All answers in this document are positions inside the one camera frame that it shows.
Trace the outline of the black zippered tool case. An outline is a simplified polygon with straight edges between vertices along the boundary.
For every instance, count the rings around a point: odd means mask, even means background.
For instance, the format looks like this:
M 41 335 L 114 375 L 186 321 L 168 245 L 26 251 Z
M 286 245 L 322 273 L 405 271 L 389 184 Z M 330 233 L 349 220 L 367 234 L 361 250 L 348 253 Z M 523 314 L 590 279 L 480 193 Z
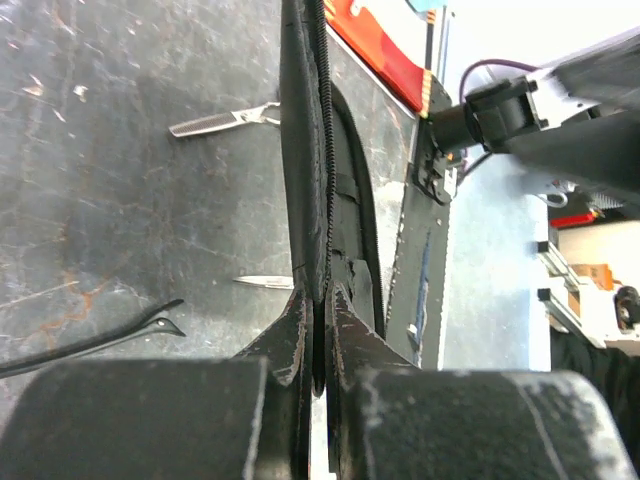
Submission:
M 336 248 L 335 202 L 358 200 L 361 251 L 373 281 L 373 327 L 386 325 L 371 179 L 349 107 L 331 80 L 321 1 L 281 9 L 281 148 L 294 279 L 315 303 L 324 299 Z

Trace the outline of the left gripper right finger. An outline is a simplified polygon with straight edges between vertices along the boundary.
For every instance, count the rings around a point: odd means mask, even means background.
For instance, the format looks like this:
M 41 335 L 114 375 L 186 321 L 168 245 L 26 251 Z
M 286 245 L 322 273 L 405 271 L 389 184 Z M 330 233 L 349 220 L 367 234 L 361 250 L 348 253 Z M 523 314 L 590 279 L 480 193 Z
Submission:
M 425 371 L 325 299 L 330 470 L 340 479 L 631 479 L 597 390 L 574 372 Z

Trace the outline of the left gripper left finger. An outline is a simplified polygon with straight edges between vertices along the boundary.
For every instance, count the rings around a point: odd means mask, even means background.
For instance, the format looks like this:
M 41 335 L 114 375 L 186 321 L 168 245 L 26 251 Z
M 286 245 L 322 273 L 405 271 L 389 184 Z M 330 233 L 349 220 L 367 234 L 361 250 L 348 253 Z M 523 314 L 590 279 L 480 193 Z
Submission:
M 86 360 L 28 385 L 1 437 L 5 479 L 305 479 L 313 304 L 226 360 Z

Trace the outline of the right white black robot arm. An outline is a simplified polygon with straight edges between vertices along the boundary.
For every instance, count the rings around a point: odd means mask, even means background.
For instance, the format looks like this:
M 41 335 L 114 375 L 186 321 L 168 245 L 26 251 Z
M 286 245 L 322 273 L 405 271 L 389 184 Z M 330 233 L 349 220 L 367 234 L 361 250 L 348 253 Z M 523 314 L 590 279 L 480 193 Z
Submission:
M 480 145 L 624 204 L 639 202 L 639 35 L 483 85 L 430 115 L 441 154 Z

